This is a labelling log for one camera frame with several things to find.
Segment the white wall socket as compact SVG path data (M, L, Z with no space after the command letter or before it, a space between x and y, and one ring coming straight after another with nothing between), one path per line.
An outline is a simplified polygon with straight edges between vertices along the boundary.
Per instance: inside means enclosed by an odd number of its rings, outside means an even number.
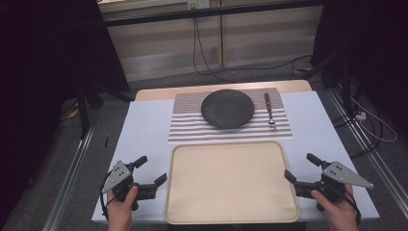
M201 10L210 8L210 0L188 0L189 10Z

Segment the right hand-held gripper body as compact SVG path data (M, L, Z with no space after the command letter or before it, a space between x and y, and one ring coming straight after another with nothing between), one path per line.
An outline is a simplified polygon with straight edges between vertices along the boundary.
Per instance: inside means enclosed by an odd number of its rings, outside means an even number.
M314 183L300 182L293 179L293 187L296 196L313 198L311 191L320 192L332 203L346 199L345 185L373 188L373 184L361 175L352 171L340 162L313 161L317 167L321 167L322 173L319 181Z

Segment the person's left hand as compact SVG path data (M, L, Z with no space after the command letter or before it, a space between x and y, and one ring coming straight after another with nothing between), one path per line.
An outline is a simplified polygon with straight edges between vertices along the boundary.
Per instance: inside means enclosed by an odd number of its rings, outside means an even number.
M132 230L132 205L137 197L138 187L133 186L127 193L124 201L117 201L112 190L107 193L110 203L107 205L109 231L131 231Z

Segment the person's right hand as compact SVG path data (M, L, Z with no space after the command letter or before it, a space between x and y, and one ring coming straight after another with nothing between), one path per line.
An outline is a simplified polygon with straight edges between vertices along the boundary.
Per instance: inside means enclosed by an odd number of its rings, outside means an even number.
M333 204L318 191L311 191L311 196L325 209L331 231L359 231L356 211L346 200Z

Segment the white table cover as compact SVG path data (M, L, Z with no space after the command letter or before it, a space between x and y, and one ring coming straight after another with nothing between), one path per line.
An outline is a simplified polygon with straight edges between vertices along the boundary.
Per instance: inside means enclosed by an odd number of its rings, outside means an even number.
M327 162L338 161L348 168L354 167L315 92L280 95L293 133L290 140L275 141L284 151L287 170L300 181L319 180L321 170L306 159L308 153ZM113 156L115 161L130 163L141 156L147 157L146 165L134 172L137 182L148 184L164 173L167 175L156 198L144 200L134 212L133 220L137 223L169 223L165 211L173 150L179 145L210 144L175 144L168 141L174 101L175 98L132 102L117 142ZM321 219L322 214L313 200L295 198L300 211L296 221Z

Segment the black stand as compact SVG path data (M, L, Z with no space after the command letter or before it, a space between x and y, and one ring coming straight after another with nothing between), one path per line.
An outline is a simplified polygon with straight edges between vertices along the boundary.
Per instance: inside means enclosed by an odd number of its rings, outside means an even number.
M99 95L100 92L105 92L123 102L133 101L132 97L94 81L87 81L80 84L77 88L77 101L82 128L80 137L81 140L86 137L88 131L90 130L87 104L89 104L93 109L100 109L103 106L103 100Z
M322 84L326 88L341 87L345 113L353 116L354 111L351 103L349 63L344 56L333 53L322 62L303 74L301 80L309 80L316 74L320 74Z

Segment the beige tray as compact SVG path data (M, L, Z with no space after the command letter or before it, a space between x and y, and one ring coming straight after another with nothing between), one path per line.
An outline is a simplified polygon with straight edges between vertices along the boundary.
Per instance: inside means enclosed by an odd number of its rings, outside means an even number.
M286 168L275 141L179 145L171 158L166 221L294 222L300 211Z

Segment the aluminium floor rail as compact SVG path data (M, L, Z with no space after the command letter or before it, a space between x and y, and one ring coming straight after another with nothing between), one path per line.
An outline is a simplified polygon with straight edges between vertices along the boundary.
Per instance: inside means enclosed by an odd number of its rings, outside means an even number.
M364 121L345 113L340 89L326 89L320 98L355 168L374 185L369 195L380 217L407 225L408 139L363 94L353 104L366 113Z
M58 196L41 231L58 231L80 167L89 148L93 131L94 127L91 126L84 134L84 136L80 139L72 163L69 166L68 173L65 176Z

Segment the striped placemat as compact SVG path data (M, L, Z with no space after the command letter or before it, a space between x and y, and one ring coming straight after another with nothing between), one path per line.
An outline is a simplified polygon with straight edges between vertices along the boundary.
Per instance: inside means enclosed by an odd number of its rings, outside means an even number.
M201 104L210 91L179 93L175 97L168 141L175 144L279 141L293 137L280 92L276 88L239 90L253 101L253 117L236 129L219 129L209 124L201 114ZM268 127L268 111L265 93L269 94L272 116L276 129Z

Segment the dark round plate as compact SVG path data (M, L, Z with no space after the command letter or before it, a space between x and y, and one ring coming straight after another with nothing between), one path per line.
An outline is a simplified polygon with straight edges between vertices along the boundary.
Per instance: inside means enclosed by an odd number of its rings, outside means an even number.
M254 115L252 99L239 90L217 90L206 96L201 114L219 129L236 129L245 125Z

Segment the black curtain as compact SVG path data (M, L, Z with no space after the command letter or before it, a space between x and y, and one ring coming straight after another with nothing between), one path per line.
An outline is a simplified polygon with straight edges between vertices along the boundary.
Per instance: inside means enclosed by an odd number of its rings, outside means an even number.
M0 158L37 156L84 84L127 91L97 0L0 0Z
M311 64L334 51L408 136L408 0L323 0Z

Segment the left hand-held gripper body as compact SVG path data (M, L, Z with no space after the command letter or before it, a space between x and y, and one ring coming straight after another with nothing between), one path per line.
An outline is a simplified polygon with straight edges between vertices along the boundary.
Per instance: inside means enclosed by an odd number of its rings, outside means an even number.
M107 193L112 190L115 194L115 199L124 201L127 193L133 186L138 187L137 197L133 202L132 210L137 211L139 208L138 202L140 200L155 199L158 187L154 184L141 185L136 183L133 177L134 167L133 163L124 164L121 161L117 161L113 166L113 169L105 176L102 186L101 194Z

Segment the black shelf bar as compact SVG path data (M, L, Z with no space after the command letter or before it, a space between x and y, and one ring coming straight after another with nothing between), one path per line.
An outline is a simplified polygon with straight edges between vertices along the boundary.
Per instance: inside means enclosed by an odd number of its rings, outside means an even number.
M171 21L189 18L199 18L208 16L218 16L237 13L256 13L265 11L277 11L287 9L306 8L314 6L322 6L325 0L280 0L277 2L239 5L231 7L218 7L203 10L185 10L174 13L155 13L150 15L139 16L123 16L105 19L103 25L105 27L125 26L133 24L144 24L161 21Z

